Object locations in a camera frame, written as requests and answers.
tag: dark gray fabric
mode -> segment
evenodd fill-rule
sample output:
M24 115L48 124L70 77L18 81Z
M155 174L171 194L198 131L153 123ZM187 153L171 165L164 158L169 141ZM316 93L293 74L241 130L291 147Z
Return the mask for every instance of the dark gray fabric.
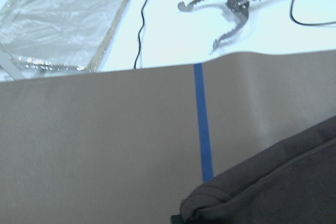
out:
M180 213L187 223L336 223L336 117L199 186Z

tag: gray cloth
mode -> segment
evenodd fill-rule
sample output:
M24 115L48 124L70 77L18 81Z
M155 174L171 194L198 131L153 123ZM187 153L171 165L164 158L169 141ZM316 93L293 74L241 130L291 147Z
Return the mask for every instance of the gray cloth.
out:
M336 117L196 188L186 223L336 223Z

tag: blue painter's tape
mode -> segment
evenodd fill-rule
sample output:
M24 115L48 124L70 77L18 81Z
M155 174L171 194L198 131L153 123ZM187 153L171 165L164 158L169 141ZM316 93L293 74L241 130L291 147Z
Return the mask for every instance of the blue painter's tape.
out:
M198 131L201 149L202 178L206 182L214 177L209 136L208 117L206 112L205 90L202 64L194 65L195 89L198 115Z

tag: black wire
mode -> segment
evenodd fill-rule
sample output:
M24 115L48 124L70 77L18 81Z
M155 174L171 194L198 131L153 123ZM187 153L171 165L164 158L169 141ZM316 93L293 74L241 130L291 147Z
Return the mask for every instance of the black wire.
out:
M134 61L134 66L133 66L134 69L137 69L137 63L136 63L136 62L138 61L139 55L140 55L140 53L141 53L141 39L140 39L140 33L141 33L142 29L143 29L144 26L145 26L145 17L144 17L143 10L145 9L145 6L146 6L146 4L147 4L147 1L148 1L148 0L145 0L145 2L143 3L143 6L142 6L142 8L141 8L142 26L141 26L141 28L140 28L140 30L139 30L139 32L138 32L138 45L139 45L139 48L138 48L138 55L137 55L137 57L136 57L136 59L135 59L135 61Z
M294 8L294 2L295 0L292 0L291 3L290 3L290 10L289 10L289 17L290 19L298 24L298 25L301 25L301 26L324 26L324 25L332 25L332 24L336 24L336 21L332 21L332 22L325 22L325 23L302 23L300 21L297 21L295 18L294 18L294 15L293 15L293 8Z

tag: gray cardboard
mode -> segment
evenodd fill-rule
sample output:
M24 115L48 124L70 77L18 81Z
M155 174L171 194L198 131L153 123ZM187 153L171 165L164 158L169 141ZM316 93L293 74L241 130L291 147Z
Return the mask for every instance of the gray cardboard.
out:
M169 223L202 183L192 66L0 83L0 223Z
M336 54L232 54L203 65L214 174L336 115Z

